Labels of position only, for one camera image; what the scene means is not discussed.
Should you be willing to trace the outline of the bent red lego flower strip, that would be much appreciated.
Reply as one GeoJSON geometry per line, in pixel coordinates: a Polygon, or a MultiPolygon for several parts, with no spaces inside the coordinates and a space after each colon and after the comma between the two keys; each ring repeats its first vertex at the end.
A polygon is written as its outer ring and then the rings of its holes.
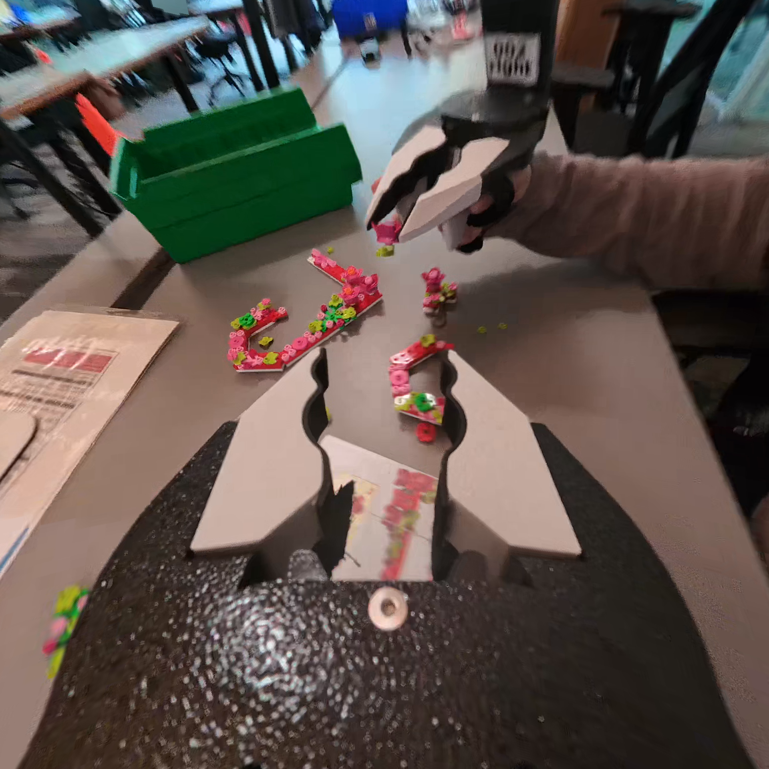
{"type": "Polygon", "coordinates": [[[441,426],[445,398],[411,389],[411,370],[437,354],[454,350],[455,345],[425,334],[389,358],[389,381],[396,412],[433,426],[441,426]]]}

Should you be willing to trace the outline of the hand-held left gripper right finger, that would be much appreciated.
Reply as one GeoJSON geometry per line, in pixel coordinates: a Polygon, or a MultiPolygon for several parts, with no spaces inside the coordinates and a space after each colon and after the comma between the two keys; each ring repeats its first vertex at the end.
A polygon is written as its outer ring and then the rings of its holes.
{"type": "Polygon", "coordinates": [[[509,582],[521,557],[576,560],[582,546],[530,419],[456,351],[437,355],[445,398],[431,535],[431,576],[467,553],[484,578],[509,582]]]}

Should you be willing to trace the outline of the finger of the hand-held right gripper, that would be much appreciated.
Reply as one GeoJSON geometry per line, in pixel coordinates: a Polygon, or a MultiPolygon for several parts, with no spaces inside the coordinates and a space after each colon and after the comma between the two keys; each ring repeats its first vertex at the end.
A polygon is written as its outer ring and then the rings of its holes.
{"type": "Polygon", "coordinates": [[[427,232],[445,224],[461,212],[461,199],[429,197],[438,179],[452,170],[461,157],[460,145],[443,129],[420,129],[390,158],[364,218],[370,231],[400,204],[403,232],[427,232]]]}
{"type": "Polygon", "coordinates": [[[499,158],[505,158],[510,143],[497,137],[468,142],[453,167],[416,197],[401,226],[399,242],[441,229],[446,244],[460,244],[469,210],[481,198],[484,175],[495,168],[499,158]]]}

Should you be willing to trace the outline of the lego piece with pink stem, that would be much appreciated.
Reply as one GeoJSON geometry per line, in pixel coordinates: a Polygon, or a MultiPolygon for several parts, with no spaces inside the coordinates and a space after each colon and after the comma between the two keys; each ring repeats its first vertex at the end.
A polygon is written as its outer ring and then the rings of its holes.
{"type": "Polygon", "coordinates": [[[284,306],[265,298],[233,319],[227,347],[227,360],[233,369],[239,373],[282,371],[286,364],[276,342],[268,350],[261,350],[258,340],[264,335],[273,337],[273,327],[288,317],[288,310],[284,306]]]}

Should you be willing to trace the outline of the blue storage bin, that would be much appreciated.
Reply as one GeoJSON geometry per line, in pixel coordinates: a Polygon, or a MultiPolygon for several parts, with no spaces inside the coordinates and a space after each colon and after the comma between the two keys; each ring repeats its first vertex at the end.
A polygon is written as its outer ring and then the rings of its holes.
{"type": "Polygon", "coordinates": [[[408,14],[408,1],[332,2],[332,17],[341,39],[368,39],[400,32],[408,14]]]}

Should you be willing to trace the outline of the small magenta lego flower stem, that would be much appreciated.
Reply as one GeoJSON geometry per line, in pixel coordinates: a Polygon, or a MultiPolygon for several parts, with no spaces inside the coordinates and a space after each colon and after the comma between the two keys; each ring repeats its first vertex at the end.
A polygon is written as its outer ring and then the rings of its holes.
{"type": "Polygon", "coordinates": [[[422,301],[425,315],[437,317],[457,302],[457,284],[449,282],[440,268],[433,267],[421,273],[421,277],[425,283],[425,296],[422,301]]]}

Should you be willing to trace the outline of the long red lego flower strip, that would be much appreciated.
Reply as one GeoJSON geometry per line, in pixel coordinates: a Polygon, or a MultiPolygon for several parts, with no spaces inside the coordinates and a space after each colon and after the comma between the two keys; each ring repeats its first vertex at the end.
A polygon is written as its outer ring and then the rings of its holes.
{"type": "Polygon", "coordinates": [[[337,285],[338,290],[332,294],[328,302],[322,304],[315,320],[308,324],[303,335],[295,338],[281,351],[282,359],[286,364],[284,369],[292,366],[323,342],[343,332],[379,304],[383,298],[379,276],[376,273],[363,272],[363,280],[357,285],[341,286],[338,283],[337,285]]]}

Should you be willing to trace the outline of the green plastic bin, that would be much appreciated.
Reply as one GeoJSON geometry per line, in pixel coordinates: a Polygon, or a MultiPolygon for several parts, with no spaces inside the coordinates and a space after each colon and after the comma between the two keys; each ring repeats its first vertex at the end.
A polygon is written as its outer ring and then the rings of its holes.
{"type": "Polygon", "coordinates": [[[110,191],[178,264],[348,207],[362,179],[346,126],[300,88],[117,140],[110,191]]]}

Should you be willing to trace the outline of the person's right hand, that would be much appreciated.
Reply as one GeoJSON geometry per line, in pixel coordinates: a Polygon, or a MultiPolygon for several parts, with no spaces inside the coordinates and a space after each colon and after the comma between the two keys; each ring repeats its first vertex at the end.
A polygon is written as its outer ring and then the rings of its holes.
{"type": "Polygon", "coordinates": [[[472,254],[482,249],[487,234],[502,223],[524,197],[531,182],[531,166],[503,171],[489,181],[489,186],[467,210],[465,230],[457,250],[472,254]]]}

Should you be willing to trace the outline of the brown topped table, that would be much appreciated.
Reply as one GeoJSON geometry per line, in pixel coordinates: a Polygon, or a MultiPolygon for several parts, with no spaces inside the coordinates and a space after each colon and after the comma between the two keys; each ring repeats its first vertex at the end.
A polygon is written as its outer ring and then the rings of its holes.
{"type": "Polygon", "coordinates": [[[96,238],[105,224],[94,218],[99,213],[108,222],[123,212],[107,189],[66,139],[72,134],[93,166],[109,176],[111,159],[85,126],[75,97],[95,78],[87,71],[60,72],[50,64],[38,64],[1,78],[2,161],[17,161],[46,190],[56,203],[91,237],[96,238]],[[77,182],[89,202],[84,203],[70,187],[34,153],[27,138],[47,145],[64,169],[77,182]]]}

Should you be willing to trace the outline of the black chair frame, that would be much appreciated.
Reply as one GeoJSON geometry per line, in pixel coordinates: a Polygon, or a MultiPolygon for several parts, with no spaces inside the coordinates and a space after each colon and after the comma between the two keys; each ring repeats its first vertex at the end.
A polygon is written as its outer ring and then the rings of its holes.
{"type": "Polygon", "coordinates": [[[630,127],[624,156],[687,154],[716,67],[755,3],[716,1],[654,83],[630,127]]]}

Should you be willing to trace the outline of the blurry lime pink lego piece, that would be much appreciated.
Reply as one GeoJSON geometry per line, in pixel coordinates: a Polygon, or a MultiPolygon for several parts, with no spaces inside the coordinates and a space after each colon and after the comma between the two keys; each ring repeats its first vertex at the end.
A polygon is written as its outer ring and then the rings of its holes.
{"type": "Polygon", "coordinates": [[[89,600],[89,593],[87,588],[74,584],[59,591],[56,596],[52,622],[42,646],[49,680],[53,680],[61,668],[69,640],[89,600]]]}

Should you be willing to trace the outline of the person's right forearm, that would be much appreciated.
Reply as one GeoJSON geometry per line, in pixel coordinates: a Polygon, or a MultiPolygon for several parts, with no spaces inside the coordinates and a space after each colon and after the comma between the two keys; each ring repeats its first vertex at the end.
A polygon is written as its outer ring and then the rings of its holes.
{"type": "Polygon", "coordinates": [[[767,290],[768,160],[535,155],[490,230],[659,289],[767,290]]]}

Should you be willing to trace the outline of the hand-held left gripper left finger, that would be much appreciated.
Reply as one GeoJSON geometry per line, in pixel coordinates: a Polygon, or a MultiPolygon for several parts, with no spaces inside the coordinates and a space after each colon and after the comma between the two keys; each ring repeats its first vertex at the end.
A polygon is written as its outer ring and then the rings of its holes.
{"type": "Polygon", "coordinates": [[[191,540],[194,555],[251,555],[266,581],[288,578],[302,558],[332,576],[345,555],[354,483],[334,487],[320,444],[328,385],[320,348],[242,413],[191,540]]]}

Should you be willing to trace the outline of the black office chair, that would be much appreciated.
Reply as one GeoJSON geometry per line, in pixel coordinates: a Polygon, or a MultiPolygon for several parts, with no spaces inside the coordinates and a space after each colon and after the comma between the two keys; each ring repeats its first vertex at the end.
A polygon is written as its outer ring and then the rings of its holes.
{"type": "Polygon", "coordinates": [[[219,91],[223,85],[228,85],[241,98],[245,98],[245,75],[234,72],[231,67],[234,58],[230,50],[237,42],[235,31],[208,30],[194,38],[194,48],[199,57],[221,67],[221,76],[211,84],[207,95],[207,103],[211,108],[217,106],[219,91]]]}

